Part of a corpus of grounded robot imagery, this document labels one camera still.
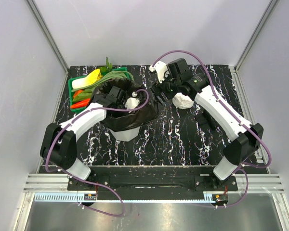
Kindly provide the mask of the white translucent trash bin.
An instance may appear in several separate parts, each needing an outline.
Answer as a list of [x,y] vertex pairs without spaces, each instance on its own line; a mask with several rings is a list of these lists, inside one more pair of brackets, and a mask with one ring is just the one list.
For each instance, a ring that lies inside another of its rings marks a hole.
[[138,136],[139,130],[140,130],[140,127],[125,130],[125,131],[117,131],[117,132],[110,130],[110,132],[117,141],[129,142]]

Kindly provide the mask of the black trash bag roll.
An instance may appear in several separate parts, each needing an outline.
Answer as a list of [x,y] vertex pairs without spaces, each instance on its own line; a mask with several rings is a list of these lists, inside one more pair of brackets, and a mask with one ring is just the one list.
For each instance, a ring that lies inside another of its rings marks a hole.
[[195,120],[199,123],[199,125],[208,124],[209,127],[213,130],[216,130],[218,127],[216,120],[206,110],[197,114],[195,116]]

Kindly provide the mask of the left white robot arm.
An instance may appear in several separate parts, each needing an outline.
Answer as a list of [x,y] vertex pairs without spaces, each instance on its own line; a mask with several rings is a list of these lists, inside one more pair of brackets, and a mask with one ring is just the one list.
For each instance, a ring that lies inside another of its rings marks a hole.
[[78,178],[78,185],[90,190],[95,184],[91,169],[77,158],[77,141],[92,126],[103,121],[107,111],[117,109],[123,103],[126,91],[112,87],[103,95],[94,94],[85,110],[61,124],[51,123],[46,127],[40,155],[45,160],[47,172],[63,170]]

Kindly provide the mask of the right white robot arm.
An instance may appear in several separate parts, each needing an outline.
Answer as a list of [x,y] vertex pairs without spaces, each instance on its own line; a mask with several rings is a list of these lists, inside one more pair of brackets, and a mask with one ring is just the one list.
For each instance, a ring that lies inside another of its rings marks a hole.
[[149,67],[157,75],[157,81],[151,87],[155,98],[163,103],[180,93],[189,97],[204,108],[231,141],[223,150],[223,158],[213,169],[210,186],[219,191],[227,184],[227,178],[245,159],[259,149],[259,140],[263,127],[252,124],[240,116],[229,103],[219,96],[215,87],[210,85],[209,78],[203,74],[193,74],[185,59],[180,58],[171,63],[161,61]]

